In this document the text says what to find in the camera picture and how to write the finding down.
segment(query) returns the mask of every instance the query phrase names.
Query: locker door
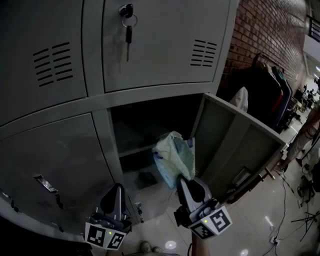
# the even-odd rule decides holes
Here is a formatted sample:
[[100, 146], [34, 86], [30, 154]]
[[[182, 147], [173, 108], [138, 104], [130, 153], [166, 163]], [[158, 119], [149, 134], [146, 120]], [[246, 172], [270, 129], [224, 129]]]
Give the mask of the locker door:
[[82, 0], [0, 3], [0, 126], [87, 96]]
[[[114, 183], [90, 113], [34, 128], [2, 141], [0, 188], [30, 217], [79, 234], [99, 198]], [[63, 209], [35, 177], [60, 195]]]
[[[198, 176], [220, 202], [245, 188], [285, 145], [274, 130], [210, 93], [203, 96], [191, 136]], [[233, 185], [241, 173], [249, 177]]]
[[118, 13], [129, 1], [105, 0], [102, 52], [105, 91], [212, 82], [223, 43], [228, 0], [136, 0], [127, 62]]

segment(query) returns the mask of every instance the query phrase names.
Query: tiled floor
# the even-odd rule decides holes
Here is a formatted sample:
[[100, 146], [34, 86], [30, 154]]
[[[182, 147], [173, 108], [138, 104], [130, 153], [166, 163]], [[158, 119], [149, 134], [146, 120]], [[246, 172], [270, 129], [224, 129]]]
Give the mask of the tiled floor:
[[[303, 122], [305, 122], [307, 114], [302, 114], [301, 120]], [[283, 132], [283, 139], [288, 143], [301, 125], [299, 121], [294, 119], [290, 129]], [[319, 235], [318, 224], [313, 223], [308, 234], [300, 242], [305, 232], [305, 225], [303, 222], [291, 223], [292, 220], [304, 218], [307, 210], [306, 204], [302, 208], [299, 207], [301, 198], [297, 195], [297, 187], [302, 177], [301, 167], [294, 161], [285, 173], [286, 181], [294, 193], [278, 174], [274, 175], [276, 176], [275, 180], [267, 177], [264, 182], [260, 182], [253, 191], [247, 193], [239, 201], [227, 205], [233, 225], [220, 236], [209, 241], [211, 256], [264, 255], [272, 247], [269, 240], [278, 232], [284, 216], [284, 209], [285, 218], [278, 235], [278, 238], [283, 240], [276, 247], [277, 255], [295, 256], [314, 249]], [[137, 252], [139, 243], [148, 240], [153, 246], [163, 248], [166, 253], [186, 256], [188, 246], [191, 243], [191, 232], [176, 225], [174, 211], [179, 206], [178, 197], [173, 193], [165, 214], [146, 221], [144, 224], [134, 226], [133, 232], [125, 238], [124, 254]], [[319, 194], [316, 194], [309, 203], [308, 210], [311, 213], [320, 211]], [[267, 255], [276, 255], [275, 249], [273, 248]]]

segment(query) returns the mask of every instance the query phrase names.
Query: metal locker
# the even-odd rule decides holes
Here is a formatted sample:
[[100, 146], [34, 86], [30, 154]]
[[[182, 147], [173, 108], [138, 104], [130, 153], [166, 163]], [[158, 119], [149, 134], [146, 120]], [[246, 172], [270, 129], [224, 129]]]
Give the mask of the metal locker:
[[[83, 231], [85, 218], [114, 183], [90, 113], [14, 135], [1, 146], [5, 155], [0, 189], [23, 213], [71, 234]], [[57, 193], [50, 192], [45, 181], [42, 185], [39, 176]]]
[[119, 8], [106, 0], [102, 24], [105, 91], [212, 82], [225, 36], [230, 2], [225, 0], [137, 0], [127, 62], [126, 28]]
[[0, 126], [87, 96], [82, 4], [82, 0], [0, 3]]

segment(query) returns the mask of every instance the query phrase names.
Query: locker lock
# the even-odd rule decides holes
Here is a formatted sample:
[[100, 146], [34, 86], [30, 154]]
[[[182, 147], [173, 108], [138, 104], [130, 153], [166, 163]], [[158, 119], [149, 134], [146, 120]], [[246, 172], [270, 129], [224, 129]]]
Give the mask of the locker lock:
[[124, 18], [131, 18], [134, 14], [134, 5], [132, 3], [125, 4], [119, 8], [119, 14]]

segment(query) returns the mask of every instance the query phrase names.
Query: plastic bag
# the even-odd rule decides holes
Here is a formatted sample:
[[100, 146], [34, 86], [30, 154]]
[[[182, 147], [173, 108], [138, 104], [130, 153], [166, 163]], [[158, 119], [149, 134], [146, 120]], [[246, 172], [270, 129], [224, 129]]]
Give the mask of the plastic bag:
[[173, 189], [182, 174], [188, 181], [195, 177], [195, 138], [183, 140], [181, 134], [170, 132], [152, 149], [157, 169], [164, 181]]

